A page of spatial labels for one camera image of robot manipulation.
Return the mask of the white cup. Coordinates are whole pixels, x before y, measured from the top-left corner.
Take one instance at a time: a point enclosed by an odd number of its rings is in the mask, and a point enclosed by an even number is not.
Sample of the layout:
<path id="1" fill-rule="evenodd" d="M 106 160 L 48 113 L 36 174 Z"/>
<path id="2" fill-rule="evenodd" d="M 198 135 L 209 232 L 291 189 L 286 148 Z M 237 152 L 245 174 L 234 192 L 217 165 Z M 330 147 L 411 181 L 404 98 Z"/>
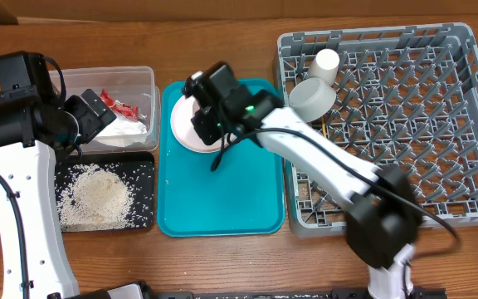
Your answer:
<path id="1" fill-rule="evenodd" d="M 339 54 L 336 51 L 323 49 L 316 54 L 307 71 L 307 76 L 319 78 L 328 86 L 332 86 L 338 74 L 339 62 Z"/>

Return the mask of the white napkin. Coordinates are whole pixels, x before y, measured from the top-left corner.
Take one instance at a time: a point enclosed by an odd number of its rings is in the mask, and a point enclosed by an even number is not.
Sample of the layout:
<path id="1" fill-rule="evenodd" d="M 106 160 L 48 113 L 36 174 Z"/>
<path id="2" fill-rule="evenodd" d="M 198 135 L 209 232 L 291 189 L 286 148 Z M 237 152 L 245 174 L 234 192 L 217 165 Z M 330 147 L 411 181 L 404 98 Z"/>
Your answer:
<path id="1" fill-rule="evenodd" d="M 114 147 L 128 147 L 146 141 L 148 131 L 144 123 L 132 121 L 118 112 L 115 112 L 115 116 L 116 118 L 94 138 L 94 141 Z"/>

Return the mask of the red snack wrapper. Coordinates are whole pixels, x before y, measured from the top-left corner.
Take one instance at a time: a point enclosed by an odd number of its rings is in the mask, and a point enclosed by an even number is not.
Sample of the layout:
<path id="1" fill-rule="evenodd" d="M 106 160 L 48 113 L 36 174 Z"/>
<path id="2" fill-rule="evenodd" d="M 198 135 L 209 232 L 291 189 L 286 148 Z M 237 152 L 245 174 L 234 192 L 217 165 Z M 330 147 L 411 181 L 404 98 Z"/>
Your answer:
<path id="1" fill-rule="evenodd" d="M 139 120 L 139 107 L 114 100 L 110 94 L 103 89 L 100 94 L 101 100 L 113 111 L 120 113 L 131 121 Z"/>

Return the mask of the grey bowl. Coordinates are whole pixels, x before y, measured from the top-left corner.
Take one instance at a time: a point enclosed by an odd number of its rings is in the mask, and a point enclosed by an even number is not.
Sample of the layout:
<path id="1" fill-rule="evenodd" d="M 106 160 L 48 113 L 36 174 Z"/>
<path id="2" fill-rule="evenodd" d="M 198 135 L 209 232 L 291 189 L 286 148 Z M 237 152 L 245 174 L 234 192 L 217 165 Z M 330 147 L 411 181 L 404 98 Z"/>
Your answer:
<path id="1" fill-rule="evenodd" d="M 320 78 L 310 78 L 296 85 L 289 94 L 289 106 L 305 122 L 325 115 L 334 105 L 336 92 Z"/>

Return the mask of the clear plastic storage bin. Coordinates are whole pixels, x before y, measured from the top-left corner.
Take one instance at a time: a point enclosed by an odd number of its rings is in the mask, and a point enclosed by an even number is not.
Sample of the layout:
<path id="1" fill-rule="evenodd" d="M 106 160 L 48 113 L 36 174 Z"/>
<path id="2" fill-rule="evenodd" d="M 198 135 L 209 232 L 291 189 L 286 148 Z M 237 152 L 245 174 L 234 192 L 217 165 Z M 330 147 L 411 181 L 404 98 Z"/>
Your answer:
<path id="1" fill-rule="evenodd" d="M 106 91 L 113 99 L 139 108 L 147 131 L 132 135 L 97 136 L 82 145 L 84 154 L 154 151 L 159 146 L 160 94 L 154 71 L 148 66 L 115 66 L 65 69 L 61 72 L 69 96 L 91 89 Z"/>

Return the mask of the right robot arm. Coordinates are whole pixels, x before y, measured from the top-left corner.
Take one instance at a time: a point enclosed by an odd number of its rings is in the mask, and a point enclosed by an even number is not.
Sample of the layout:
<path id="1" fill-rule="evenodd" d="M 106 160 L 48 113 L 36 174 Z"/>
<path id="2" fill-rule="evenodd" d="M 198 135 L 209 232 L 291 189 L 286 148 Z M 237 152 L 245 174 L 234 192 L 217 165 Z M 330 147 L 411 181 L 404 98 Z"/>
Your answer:
<path id="1" fill-rule="evenodd" d="M 208 129 L 233 133 L 237 143 L 252 140 L 289 160 L 331 196 L 344 212 L 348 245 L 368 265 L 369 297 L 412 295 L 408 264 L 422 214 L 397 166 L 381 169 L 340 149 L 268 91 L 252 94 L 238 86 L 219 93 L 199 86 L 183 94 L 199 106 L 193 125 L 202 140 Z"/>

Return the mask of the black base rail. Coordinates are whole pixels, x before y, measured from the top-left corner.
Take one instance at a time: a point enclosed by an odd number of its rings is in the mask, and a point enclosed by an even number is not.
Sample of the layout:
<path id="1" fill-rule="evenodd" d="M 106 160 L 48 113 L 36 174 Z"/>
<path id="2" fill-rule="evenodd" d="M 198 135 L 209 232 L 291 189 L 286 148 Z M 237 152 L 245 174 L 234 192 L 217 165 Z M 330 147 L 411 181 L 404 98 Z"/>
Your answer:
<path id="1" fill-rule="evenodd" d="M 370 299 L 365 287 L 335 288 L 327 292 L 154 292 L 151 299 Z"/>

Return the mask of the teal plastic serving tray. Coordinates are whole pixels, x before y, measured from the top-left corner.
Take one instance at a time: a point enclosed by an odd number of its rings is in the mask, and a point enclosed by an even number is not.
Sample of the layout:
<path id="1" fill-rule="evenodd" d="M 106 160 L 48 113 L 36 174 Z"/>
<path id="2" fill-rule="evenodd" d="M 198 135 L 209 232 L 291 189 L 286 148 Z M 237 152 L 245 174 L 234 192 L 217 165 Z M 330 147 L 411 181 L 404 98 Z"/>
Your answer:
<path id="1" fill-rule="evenodd" d="M 170 116 L 184 84 L 162 94 L 157 222 L 169 237 L 269 234 L 285 219 L 282 158 L 250 140 L 228 150 L 216 171 L 214 153 L 196 153 L 173 136 Z"/>

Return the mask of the large pink plate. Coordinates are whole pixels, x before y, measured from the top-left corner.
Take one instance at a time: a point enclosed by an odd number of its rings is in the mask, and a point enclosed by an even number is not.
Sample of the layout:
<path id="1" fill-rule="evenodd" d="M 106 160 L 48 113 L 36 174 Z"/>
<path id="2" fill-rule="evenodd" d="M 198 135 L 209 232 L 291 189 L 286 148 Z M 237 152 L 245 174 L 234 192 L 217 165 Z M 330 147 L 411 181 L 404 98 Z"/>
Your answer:
<path id="1" fill-rule="evenodd" d="M 197 153 L 213 153 L 221 148 L 221 141 L 218 140 L 212 145 L 205 145 L 198 137 L 191 119 L 195 112 L 200 109 L 193 96 L 187 98 L 181 96 L 173 107 L 170 125 L 176 140 L 188 150 Z"/>

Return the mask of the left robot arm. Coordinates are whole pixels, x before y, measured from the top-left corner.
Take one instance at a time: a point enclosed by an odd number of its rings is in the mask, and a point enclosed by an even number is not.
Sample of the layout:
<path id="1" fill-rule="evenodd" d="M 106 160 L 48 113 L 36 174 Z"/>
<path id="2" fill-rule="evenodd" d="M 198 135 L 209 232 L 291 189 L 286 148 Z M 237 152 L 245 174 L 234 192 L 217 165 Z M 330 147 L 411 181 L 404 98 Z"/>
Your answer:
<path id="1" fill-rule="evenodd" d="M 62 242 L 55 167 L 115 119 L 92 90 L 69 100 L 0 93 L 0 241 L 5 298 L 80 293 Z"/>

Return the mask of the grey plastic dish rack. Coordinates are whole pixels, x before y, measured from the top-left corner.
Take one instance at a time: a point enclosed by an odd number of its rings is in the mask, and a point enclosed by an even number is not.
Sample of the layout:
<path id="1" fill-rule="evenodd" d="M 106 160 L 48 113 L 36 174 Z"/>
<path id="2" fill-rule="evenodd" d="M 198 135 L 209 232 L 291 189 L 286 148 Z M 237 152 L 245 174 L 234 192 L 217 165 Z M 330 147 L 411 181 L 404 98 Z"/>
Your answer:
<path id="1" fill-rule="evenodd" d="M 289 32 L 276 44 L 283 96 L 323 49 L 339 54 L 332 109 L 313 128 L 409 175 L 424 223 L 478 226 L 478 46 L 460 22 Z"/>

